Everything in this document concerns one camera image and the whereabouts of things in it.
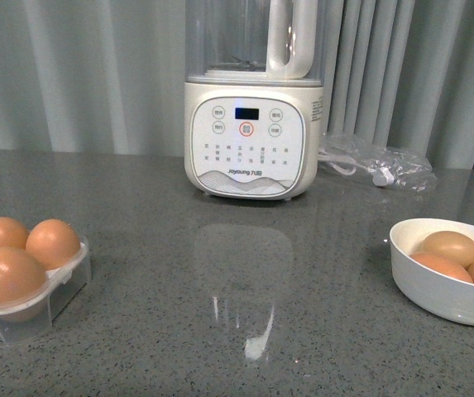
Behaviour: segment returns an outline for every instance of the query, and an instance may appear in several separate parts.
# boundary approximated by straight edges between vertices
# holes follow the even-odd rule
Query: ceramic bowl
[[[417,218],[395,224],[390,230],[393,279],[418,306],[447,320],[474,326],[474,284],[442,275],[412,260],[426,236],[455,231],[474,240],[474,226],[444,219]]]

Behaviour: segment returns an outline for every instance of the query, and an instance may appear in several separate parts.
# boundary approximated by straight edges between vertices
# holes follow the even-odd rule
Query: button
[[[283,119],[283,112],[280,109],[273,109],[270,112],[270,120],[273,122],[280,122]]]
[[[272,124],[270,125],[270,128],[268,128],[268,132],[271,136],[277,138],[282,133],[282,129],[279,124]]]
[[[216,134],[221,134],[222,132],[226,131],[226,126],[224,126],[223,122],[214,122],[213,131]]]
[[[213,108],[213,116],[220,120],[226,115],[226,109],[222,108],[221,106],[215,106]]]
[[[240,131],[243,136],[250,136],[253,133],[253,124],[250,122],[243,122],[238,128],[238,131]]]

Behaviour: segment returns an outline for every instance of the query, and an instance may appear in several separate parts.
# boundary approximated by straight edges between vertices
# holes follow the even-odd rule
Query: clear plastic egg tray
[[[53,327],[53,320],[91,280],[89,244],[79,234],[80,250],[59,269],[47,271],[47,281],[30,299],[0,304],[0,341],[16,345]]]

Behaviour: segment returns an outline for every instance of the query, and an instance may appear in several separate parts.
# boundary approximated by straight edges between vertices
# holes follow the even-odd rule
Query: speckled surface
[[[474,327],[391,276],[396,222],[474,224],[474,171],[437,175],[418,195],[320,170],[247,202],[180,158],[0,151],[0,215],[71,222],[93,272],[48,333],[0,343],[0,395],[474,395]]]

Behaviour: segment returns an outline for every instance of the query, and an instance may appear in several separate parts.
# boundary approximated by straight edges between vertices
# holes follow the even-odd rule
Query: blender
[[[184,166],[206,194],[291,199],[314,181],[323,0],[188,0]]]

